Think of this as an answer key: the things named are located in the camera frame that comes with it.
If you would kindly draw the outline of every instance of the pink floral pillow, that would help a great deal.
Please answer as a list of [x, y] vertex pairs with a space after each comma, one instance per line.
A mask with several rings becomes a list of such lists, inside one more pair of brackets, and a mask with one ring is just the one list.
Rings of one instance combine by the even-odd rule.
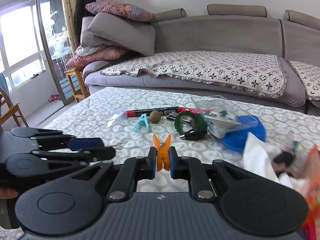
[[148, 12], [145, 9], [142, 9], [130, 3], [121, 3], [114, 1], [92, 2], [86, 4], [85, 8], [95, 15], [99, 12], [106, 12], [137, 22], [147, 22], [154, 17], [154, 14], [152, 12]]
[[68, 61], [66, 67], [68, 69], [81, 68], [95, 61], [119, 59], [122, 56], [124, 56], [127, 52], [128, 50], [125, 48], [110, 46], [88, 56], [74, 55]]

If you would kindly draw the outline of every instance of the curtain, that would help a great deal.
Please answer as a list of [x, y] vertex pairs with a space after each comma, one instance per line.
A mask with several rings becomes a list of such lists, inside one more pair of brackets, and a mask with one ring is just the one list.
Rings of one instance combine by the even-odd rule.
[[62, 5], [63, 5], [64, 17], [66, 19], [71, 49], [72, 49], [72, 53], [74, 53], [77, 48], [75, 30], [73, 26], [73, 16], [75, 13], [76, 0], [62, 0]]

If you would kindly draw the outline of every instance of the clear plastic box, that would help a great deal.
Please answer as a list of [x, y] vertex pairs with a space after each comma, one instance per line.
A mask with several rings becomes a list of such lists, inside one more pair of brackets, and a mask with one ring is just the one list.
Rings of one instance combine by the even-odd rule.
[[[199, 110], [201, 116], [207, 123], [212, 135], [219, 139], [223, 138], [227, 132], [252, 128], [257, 126], [258, 124], [258, 121], [254, 117], [252, 117], [246, 111], [242, 110], [233, 102], [222, 96], [192, 97], [191, 99], [196, 105], [196, 108]], [[211, 111], [218, 113], [226, 111], [228, 115], [244, 117], [237, 119], [237, 121], [240, 123], [239, 125], [230, 125], [229, 127], [224, 127], [223, 125], [221, 126], [218, 124], [213, 124], [211, 119], [205, 117], [208, 116]]]

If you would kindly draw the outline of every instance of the light blue clothespin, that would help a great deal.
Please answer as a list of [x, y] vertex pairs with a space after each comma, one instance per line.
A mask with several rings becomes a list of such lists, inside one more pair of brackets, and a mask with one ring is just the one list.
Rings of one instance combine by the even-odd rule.
[[138, 121], [136, 122], [136, 124], [133, 127], [133, 130], [135, 132], [139, 131], [139, 129], [145, 126], [147, 128], [147, 131], [150, 132], [150, 128], [149, 128], [149, 124], [148, 124], [148, 119], [147, 119], [147, 114], [143, 114], [140, 116], [140, 118], [138, 119]]

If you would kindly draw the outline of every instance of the metal screw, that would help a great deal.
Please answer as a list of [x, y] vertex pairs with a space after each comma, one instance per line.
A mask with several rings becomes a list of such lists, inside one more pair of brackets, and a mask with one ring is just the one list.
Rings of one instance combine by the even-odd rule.
[[199, 198], [211, 198], [214, 196], [214, 193], [209, 190], [201, 190], [198, 192], [198, 197]]
[[109, 194], [109, 197], [112, 199], [123, 199], [125, 197], [125, 193], [122, 191], [114, 191]]
[[160, 147], [159, 147], [159, 149], [157, 149], [157, 151], [160, 150], [160, 148], [161, 148], [163, 145], [165, 145], [165, 142], [160, 142], [160, 143], [159, 143], [159, 146], [160, 146]]

